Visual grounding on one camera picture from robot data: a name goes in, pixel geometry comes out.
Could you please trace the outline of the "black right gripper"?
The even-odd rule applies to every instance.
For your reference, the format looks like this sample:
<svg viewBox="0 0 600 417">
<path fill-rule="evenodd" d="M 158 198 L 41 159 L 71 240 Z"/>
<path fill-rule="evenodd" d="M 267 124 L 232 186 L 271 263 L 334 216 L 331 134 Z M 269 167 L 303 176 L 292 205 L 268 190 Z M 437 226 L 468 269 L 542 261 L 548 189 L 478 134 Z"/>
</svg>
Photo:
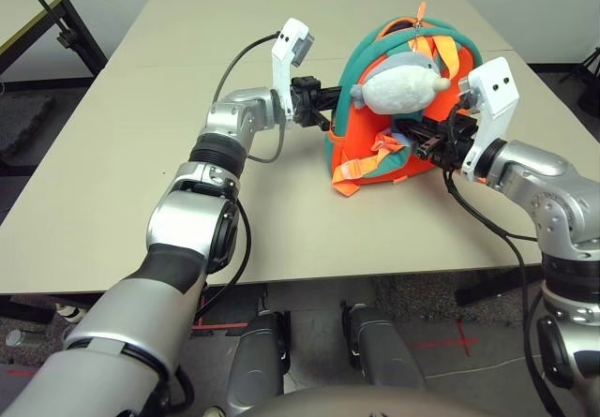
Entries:
<svg viewBox="0 0 600 417">
<path fill-rule="evenodd" d="M 459 170 L 465 156 L 473 146 L 473 136 L 478 130 L 477 120 L 453 107 L 442 121 L 406 120 L 397 123 L 397 130 L 410 140 L 412 154 L 417 158 L 434 158 L 435 165 L 443 170 Z"/>
</svg>

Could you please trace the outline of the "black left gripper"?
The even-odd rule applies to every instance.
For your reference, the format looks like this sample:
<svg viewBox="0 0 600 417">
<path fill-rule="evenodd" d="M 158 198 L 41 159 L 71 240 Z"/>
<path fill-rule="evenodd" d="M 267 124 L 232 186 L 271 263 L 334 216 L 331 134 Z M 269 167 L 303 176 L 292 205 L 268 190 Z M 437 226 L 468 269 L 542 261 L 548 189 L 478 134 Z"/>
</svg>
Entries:
<svg viewBox="0 0 600 417">
<path fill-rule="evenodd" d="M 323 114 L 327 111 L 326 101 L 338 101 L 340 93 L 340 86 L 322 88 L 321 82 L 313 76 L 292 78 L 293 121 L 300 127 L 329 131 L 331 121 Z"/>
</svg>

